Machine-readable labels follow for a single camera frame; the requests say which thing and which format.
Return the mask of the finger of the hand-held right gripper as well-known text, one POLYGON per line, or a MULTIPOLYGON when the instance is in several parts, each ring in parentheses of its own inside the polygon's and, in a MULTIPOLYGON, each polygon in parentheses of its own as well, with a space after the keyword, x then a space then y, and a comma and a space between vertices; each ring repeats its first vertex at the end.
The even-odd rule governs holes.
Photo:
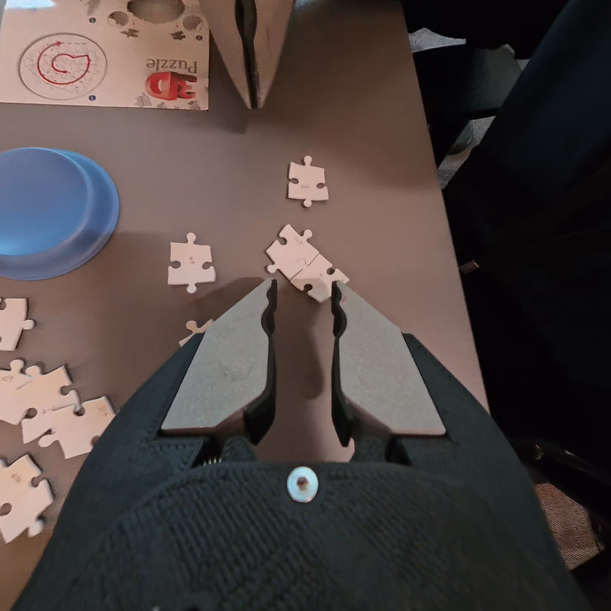
POLYGON ((252 92, 254 108, 263 107, 279 66, 294 1, 254 1, 252 92))
POLYGON ((246 107, 251 109, 253 105, 248 82, 244 43, 236 20, 237 5, 241 6, 241 2, 205 1, 204 15, 225 68, 246 107))

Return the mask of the white jigsaw piece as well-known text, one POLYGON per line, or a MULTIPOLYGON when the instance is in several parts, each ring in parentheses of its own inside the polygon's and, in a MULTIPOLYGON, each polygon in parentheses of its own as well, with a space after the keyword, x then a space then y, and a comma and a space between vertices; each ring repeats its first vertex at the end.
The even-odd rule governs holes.
POLYGON ((312 157, 305 155, 302 163, 291 162, 288 166, 287 198, 298 200, 309 208, 314 202, 327 202, 325 169, 312 165, 312 157))
POLYGON ((167 284, 185 285, 189 294, 197 291, 198 284, 216 281, 215 268, 204 268, 204 264, 212 263, 211 248, 196 244, 196 239, 195 233, 190 232, 186 235, 186 242, 171 242, 170 261, 179 266, 167 269, 167 284))
POLYGON ((265 251, 272 260, 266 267, 267 273, 280 271, 288 280, 298 275, 319 254, 309 243, 312 236, 313 233, 309 229, 300 234, 290 224, 285 225, 279 232, 279 237, 285 240, 285 243, 276 240, 265 251))
POLYGON ((318 254, 290 280, 290 283, 301 291, 304 291, 306 286, 310 286, 307 294, 322 303, 331 297, 334 281, 347 284, 349 278, 324 255, 318 254))
POLYGON ((193 338, 195 335, 204 334, 213 323, 214 323, 214 319, 210 319, 202 325, 199 325, 198 322, 195 320, 187 321, 185 327, 186 327, 186 330, 188 331, 188 334, 186 337, 184 337, 183 339, 179 341, 179 347, 185 346, 185 344, 187 344, 187 342, 191 338, 193 338))

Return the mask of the dark cloth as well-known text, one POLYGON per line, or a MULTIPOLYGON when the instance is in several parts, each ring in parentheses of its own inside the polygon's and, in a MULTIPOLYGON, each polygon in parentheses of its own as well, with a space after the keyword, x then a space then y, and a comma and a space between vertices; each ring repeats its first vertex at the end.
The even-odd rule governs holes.
POLYGON ((610 1, 569 1, 444 199, 493 417, 610 468, 610 1))

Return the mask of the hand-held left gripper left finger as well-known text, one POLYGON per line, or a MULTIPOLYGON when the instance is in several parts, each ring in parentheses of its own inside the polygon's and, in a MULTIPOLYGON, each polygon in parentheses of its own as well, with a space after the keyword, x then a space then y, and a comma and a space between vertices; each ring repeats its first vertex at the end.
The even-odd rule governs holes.
POLYGON ((277 281, 264 280, 202 334, 161 431, 258 445, 276 415, 277 281))

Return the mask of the black mesh office chair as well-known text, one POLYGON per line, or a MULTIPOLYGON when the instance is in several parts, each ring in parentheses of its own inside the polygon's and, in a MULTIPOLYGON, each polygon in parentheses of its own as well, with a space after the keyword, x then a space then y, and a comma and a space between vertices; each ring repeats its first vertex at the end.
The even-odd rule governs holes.
POLYGON ((478 48, 428 29, 409 34, 435 164, 475 141, 478 120, 493 118, 521 75, 513 51, 478 48))

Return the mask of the pile of puzzle pieces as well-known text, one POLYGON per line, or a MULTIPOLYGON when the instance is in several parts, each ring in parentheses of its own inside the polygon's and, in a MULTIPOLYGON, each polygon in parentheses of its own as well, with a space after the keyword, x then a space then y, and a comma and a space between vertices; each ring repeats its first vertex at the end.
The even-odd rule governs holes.
MULTIPOLYGON (((21 430, 22 443, 48 447, 57 442, 65 459, 92 451, 116 413, 106 397, 81 401, 62 365, 44 372, 13 359, 1 369, 1 422, 21 430)), ((26 453, 13 462, 1 458, 1 541, 5 544, 23 533, 42 533, 43 513, 54 503, 54 493, 42 468, 26 453)))

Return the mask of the printed instruction sheet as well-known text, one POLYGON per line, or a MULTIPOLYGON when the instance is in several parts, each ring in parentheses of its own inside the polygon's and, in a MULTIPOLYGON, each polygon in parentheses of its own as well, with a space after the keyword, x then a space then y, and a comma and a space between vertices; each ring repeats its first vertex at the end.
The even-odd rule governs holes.
POLYGON ((206 111, 198 1, 1 1, 1 102, 206 111))

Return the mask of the black chair base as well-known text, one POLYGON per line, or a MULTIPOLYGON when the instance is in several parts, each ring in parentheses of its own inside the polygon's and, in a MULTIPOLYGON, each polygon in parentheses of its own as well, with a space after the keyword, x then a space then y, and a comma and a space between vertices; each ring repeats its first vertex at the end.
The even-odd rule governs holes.
POLYGON ((539 439, 508 438, 570 570, 610 549, 610 472, 539 439))

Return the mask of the blue plastic bowl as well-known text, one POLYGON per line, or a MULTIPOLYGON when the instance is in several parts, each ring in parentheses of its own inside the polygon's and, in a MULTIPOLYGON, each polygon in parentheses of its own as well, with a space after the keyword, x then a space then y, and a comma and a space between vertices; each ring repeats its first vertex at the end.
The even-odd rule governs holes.
POLYGON ((108 173, 69 150, 1 153, 1 277, 43 280, 93 259, 111 238, 120 199, 108 173))

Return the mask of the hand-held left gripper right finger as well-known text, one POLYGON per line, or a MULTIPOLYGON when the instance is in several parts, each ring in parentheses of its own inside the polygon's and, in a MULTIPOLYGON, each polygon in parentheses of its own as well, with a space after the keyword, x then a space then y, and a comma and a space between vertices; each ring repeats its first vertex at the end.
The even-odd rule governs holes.
POLYGON ((332 284, 332 422, 343 447, 365 437, 446 435, 406 339, 347 284, 332 284))

